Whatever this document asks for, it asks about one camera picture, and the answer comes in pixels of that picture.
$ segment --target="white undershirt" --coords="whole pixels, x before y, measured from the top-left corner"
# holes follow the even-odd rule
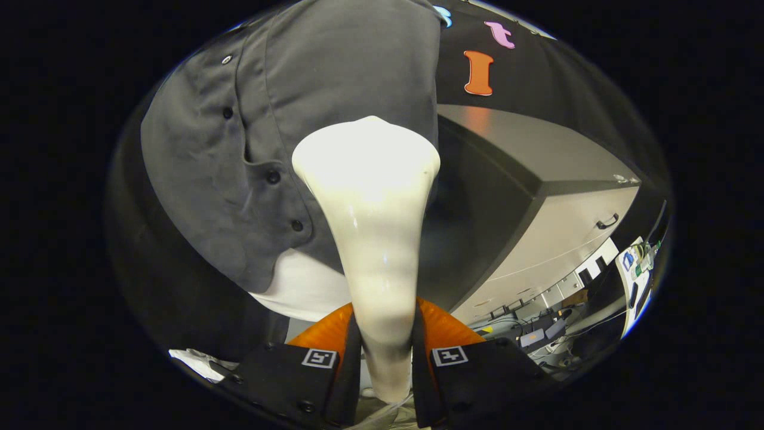
[[[350,303],[343,274],[294,249],[282,252],[276,260],[268,290],[250,294],[276,313],[313,322]]]

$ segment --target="gray shirt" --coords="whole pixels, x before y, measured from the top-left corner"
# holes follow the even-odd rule
[[[185,59],[157,91],[141,142],[154,191],[189,244],[253,293],[267,290],[289,248],[342,272],[292,152],[317,129],[369,115],[438,148],[444,27],[425,0],[303,0]]]

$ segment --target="blue sticker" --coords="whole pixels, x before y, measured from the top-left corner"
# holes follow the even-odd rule
[[[449,16],[451,16],[451,12],[448,11],[446,8],[441,8],[440,6],[433,6],[436,11],[440,12],[440,15],[443,15],[443,18],[445,18],[446,28],[451,27],[451,19]]]

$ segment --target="white cabinet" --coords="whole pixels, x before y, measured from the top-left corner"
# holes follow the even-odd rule
[[[488,280],[452,314],[470,324],[501,305],[536,297],[596,251],[629,210],[638,187],[547,197]],[[617,213],[618,221],[613,221]],[[607,225],[601,230],[600,221]]]

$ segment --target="orange soft gripper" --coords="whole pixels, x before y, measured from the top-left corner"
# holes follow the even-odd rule
[[[433,348],[457,347],[485,342],[479,334],[452,317],[434,303],[417,297],[416,303],[422,311],[425,327],[425,353],[427,357]],[[337,351],[338,369],[342,368],[345,344],[348,338],[348,324],[353,315],[353,304],[348,303],[321,321],[316,322],[288,344],[303,348]]]
[[[287,345],[317,350],[330,350],[339,353],[337,368],[342,368],[342,357],[345,355],[345,343],[348,338],[348,324],[353,315],[353,304],[348,303],[320,321],[308,327],[307,330],[292,339]]]

